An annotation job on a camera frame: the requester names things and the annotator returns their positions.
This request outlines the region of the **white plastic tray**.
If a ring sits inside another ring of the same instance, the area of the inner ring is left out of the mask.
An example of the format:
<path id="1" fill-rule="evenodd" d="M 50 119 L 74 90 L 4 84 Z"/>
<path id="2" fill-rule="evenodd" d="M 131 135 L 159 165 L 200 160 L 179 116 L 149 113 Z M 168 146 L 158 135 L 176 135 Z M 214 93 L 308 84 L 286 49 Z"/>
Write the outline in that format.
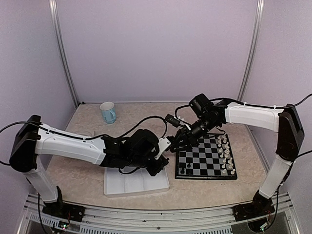
<path id="1" fill-rule="evenodd" d="M 156 176 L 150 176 L 146 169 L 139 169 L 130 173 L 134 167 L 126 167 L 124 174 L 117 168 L 104 170 L 104 195 L 109 198 L 136 195 L 149 195 L 166 192 L 170 188 L 169 179 L 165 169 Z"/>

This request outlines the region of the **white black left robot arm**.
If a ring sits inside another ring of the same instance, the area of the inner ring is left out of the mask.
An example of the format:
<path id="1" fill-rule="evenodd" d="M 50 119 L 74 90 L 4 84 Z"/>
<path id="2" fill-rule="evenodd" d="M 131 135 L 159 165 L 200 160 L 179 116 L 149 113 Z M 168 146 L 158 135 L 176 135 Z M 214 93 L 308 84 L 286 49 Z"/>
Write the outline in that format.
<path id="1" fill-rule="evenodd" d="M 162 154 L 171 142 L 147 129 L 117 138 L 107 134 L 86 137 L 43 124 L 37 115 L 20 124 L 9 164 L 26 176 L 43 202 L 59 217 L 68 213 L 68 205 L 62 201 L 60 188 L 48 177 L 39 155 L 57 155 L 119 170 L 144 168 L 150 176 L 156 176 L 169 163 Z"/>

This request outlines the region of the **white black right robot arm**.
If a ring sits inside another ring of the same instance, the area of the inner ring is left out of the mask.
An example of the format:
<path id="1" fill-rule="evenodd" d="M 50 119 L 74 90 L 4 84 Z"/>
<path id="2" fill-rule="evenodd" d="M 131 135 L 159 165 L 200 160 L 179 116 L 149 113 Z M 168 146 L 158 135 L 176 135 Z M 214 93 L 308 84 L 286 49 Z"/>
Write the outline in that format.
<path id="1" fill-rule="evenodd" d="M 260 186 L 261 196 L 249 206 L 253 216 L 260 216 L 268 209 L 268 201 L 282 184 L 287 172 L 299 157 L 304 140 L 304 130 L 296 107 L 265 107 L 242 103 L 230 98 L 222 98 L 214 104 L 204 94 L 195 96 L 189 106 L 198 120 L 184 125 L 175 136 L 170 138 L 172 153 L 198 145 L 198 139 L 211 129 L 223 124 L 243 124 L 271 130 L 278 134 L 275 159 L 265 181 Z"/>

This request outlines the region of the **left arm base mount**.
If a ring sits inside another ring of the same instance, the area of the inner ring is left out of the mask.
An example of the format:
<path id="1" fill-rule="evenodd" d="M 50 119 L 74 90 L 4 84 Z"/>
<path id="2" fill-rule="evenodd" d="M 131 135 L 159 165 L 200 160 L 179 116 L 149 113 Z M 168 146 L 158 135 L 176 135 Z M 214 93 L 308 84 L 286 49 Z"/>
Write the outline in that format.
<path id="1" fill-rule="evenodd" d="M 68 203 L 63 203 L 61 206 L 48 203 L 44 205 L 42 211 L 44 214 L 53 217 L 81 222 L 84 217 L 85 207 Z"/>

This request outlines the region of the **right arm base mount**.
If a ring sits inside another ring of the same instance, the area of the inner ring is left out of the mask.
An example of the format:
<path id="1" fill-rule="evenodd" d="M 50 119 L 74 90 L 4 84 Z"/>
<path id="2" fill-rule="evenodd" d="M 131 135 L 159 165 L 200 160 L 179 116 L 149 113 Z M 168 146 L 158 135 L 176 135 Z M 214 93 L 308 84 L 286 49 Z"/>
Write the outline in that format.
<path id="1" fill-rule="evenodd" d="M 260 203 L 251 202 L 233 206 L 233 213 L 236 221 L 252 219 L 274 212 L 275 208 L 272 204 L 263 207 Z"/>

